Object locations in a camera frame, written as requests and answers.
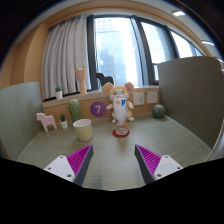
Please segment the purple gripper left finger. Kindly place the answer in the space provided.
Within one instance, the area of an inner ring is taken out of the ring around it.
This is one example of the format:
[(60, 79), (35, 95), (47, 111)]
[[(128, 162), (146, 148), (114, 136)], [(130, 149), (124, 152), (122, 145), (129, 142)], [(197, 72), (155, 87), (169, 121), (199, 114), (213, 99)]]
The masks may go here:
[(59, 155), (44, 170), (82, 186), (92, 156), (93, 145), (88, 145), (69, 156)]

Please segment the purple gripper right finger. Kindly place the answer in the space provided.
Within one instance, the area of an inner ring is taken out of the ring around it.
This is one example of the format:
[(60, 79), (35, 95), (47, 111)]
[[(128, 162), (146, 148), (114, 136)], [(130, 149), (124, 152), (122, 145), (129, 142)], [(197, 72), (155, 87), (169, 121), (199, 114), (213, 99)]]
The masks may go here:
[(135, 156), (145, 184), (152, 183), (182, 169), (182, 166), (169, 155), (160, 156), (140, 145), (135, 145)]

